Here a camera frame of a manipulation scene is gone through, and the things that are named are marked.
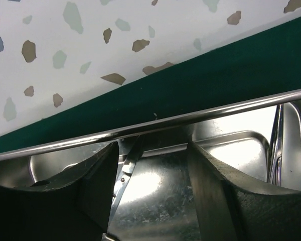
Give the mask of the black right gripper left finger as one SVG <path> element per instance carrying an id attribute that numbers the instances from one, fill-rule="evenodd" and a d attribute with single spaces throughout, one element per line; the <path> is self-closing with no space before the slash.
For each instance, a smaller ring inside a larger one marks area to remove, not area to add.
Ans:
<path id="1" fill-rule="evenodd" d="M 108 230 L 119 146 L 31 186 L 0 185 L 0 240 L 101 240 Z"/>

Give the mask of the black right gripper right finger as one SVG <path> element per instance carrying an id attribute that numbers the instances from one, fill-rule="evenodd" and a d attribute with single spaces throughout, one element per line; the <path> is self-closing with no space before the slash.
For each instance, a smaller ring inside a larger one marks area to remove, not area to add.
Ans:
<path id="1" fill-rule="evenodd" d="M 301 191 L 253 178 L 187 145 L 201 240 L 301 240 Z"/>

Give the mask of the stainless steel instrument tray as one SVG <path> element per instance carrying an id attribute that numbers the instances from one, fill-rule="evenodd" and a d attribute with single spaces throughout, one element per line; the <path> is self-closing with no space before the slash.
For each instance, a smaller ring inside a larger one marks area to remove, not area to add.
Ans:
<path id="1" fill-rule="evenodd" d="M 31 186 L 113 142 L 119 146 L 117 179 L 137 137 L 143 135 L 143 155 L 101 240 L 201 240 L 188 170 L 188 143 L 268 183 L 269 144 L 279 104 L 284 104 L 279 187 L 301 191 L 301 89 L 3 152 L 0 185 Z"/>

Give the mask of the dark green surgical cloth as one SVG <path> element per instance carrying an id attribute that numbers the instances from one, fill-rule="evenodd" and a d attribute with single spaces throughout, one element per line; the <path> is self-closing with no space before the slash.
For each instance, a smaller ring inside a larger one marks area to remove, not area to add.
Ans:
<path id="1" fill-rule="evenodd" d="M 0 137 L 0 153 L 301 89 L 301 17 Z"/>

